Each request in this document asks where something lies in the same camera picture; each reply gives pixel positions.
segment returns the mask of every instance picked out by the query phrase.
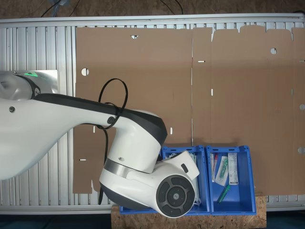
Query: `metal frame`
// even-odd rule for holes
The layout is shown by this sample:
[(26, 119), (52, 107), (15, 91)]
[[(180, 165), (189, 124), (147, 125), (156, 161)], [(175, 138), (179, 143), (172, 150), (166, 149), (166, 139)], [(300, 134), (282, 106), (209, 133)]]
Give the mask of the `metal frame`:
[[(303, 14), (208, 14), (140, 17), (72, 17), (0, 20), (0, 71), (58, 70), (59, 92), (75, 96), (76, 27), (240, 29), (305, 27)], [(0, 181), (0, 214), (110, 213), (99, 193), (73, 194), (73, 131), (29, 171)], [(305, 195), (267, 196), (267, 211), (305, 209)]]

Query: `flattened cardboard box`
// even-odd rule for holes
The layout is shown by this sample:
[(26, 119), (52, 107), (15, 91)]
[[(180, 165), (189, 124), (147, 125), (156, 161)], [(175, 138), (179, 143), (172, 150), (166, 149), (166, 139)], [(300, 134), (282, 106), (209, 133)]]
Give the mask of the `flattened cardboard box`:
[[(161, 117), (168, 132), (166, 145), (189, 146), (192, 35), (190, 30), (77, 28), (76, 96), (97, 101), (104, 84), (119, 78), (128, 87), (126, 108)], [(87, 76), (81, 74), (83, 68), (89, 70)], [(102, 102), (121, 107), (124, 98), (123, 84), (113, 81), (105, 89)], [(115, 130), (109, 132), (113, 140)], [(94, 190), (100, 190), (104, 149), (102, 130), (96, 128), (93, 133), (90, 125), (74, 129), (74, 193), (91, 193), (91, 180)]]
[(194, 29), (194, 144), (249, 145), (257, 188), (304, 194), (305, 30), (293, 28), (294, 41), (261, 26), (211, 34)]
[[(265, 194), (304, 194), (305, 30), (294, 28), (294, 41), (288, 30), (260, 26), (211, 35), (211, 28), (77, 28), (76, 96), (97, 101), (102, 86), (120, 78), (127, 108), (153, 112), (168, 133), (173, 128), (165, 145), (189, 146), (193, 118), (194, 145), (250, 146), (254, 184)], [(102, 102), (121, 106), (124, 93), (111, 82)], [(74, 193), (91, 193), (91, 180), (99, 190), (104, 141), (92, 126), (74, 129)]]

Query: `screw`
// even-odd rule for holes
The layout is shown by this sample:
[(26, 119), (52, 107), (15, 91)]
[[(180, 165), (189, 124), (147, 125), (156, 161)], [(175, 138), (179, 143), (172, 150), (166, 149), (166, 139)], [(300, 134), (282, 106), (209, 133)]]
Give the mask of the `screw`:
[(11, 113), (14, 113), (14, 112), (15, 112), (15, 107), (10, 106), (10, 107), (9, 107), (9, 111), (10, 111)]

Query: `blue plastic bin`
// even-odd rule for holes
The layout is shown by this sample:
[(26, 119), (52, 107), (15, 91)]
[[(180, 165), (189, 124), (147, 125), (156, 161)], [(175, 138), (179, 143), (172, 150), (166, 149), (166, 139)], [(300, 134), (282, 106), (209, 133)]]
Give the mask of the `blue plastic bin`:
[[(205, 163), (205, 153), (203, 146), (193, 146), (193, 147), (166, 147), (162, 148), (161, 154), (162, 158), (165, 159), (169, 157), (172, 153), (181, 153), (184, 150), (189, 151), (197, 155), (197, 166), (199, 169), (199, 176), (197, 177), (197, 183), (199, 188), (200, 206), (194, 205), (192, 209), (185, 214), (186, 216), (198, 216), (198, 215), (210, 215), (210, 200), (209, 200), (209, 189), (208, 189), (208, 179)], [(156, 213), (153, 209), (146, 210), (131, 210), (120, 206), (121, 214), (140, 214), (140, 213)]]
[[(212, 182), (212, 168), (210, 153), (218, 153), (215, 177), (220, 166), (221, 157), (228, 153), (237, 153), (238, 185), (231, 185), (223, 201), (218, 204), (217, 200), (224, 190), (215, 182)], [(254, 194), (254, 183), (252, 175), (252, 163), (248, 146), (237, 147), (206, 147), (206, 158), (208, 164), (208, 180), (210, 188), (211, 214), (219, 216), (227, 215), (256, 215), (256, 204)]]

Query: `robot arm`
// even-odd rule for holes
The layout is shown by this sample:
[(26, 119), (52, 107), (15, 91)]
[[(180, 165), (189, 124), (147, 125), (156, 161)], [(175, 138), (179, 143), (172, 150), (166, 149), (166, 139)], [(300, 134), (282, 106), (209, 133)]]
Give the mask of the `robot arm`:
[[(73, 127), (109, 125), (116, 112), (111, 105), (61, 94), (39, 94), (25, 101), (1, 99), (0, 179), (31, 168)], [(108, 158), (151, 173), (167, 136), (162, 119), (125, 109), (114, 127), (117, 134)], [(141, 163), (135, 165), (135, 158)]]
[[(61, 94), (39, 94), (25, 101), (0, 99), (0, 179), (31, 168), (79, 124), (110, 125), (117, 111)], [(116, 136), (100, 177), (108, 198), (133, 209), (152, 207), (172, 218), (187, 213), (194, 202), (192, 179), (199, 171), (187, 152), (156, 164), (167, 136), (162, 119), (124, 109), (113, 127)]]

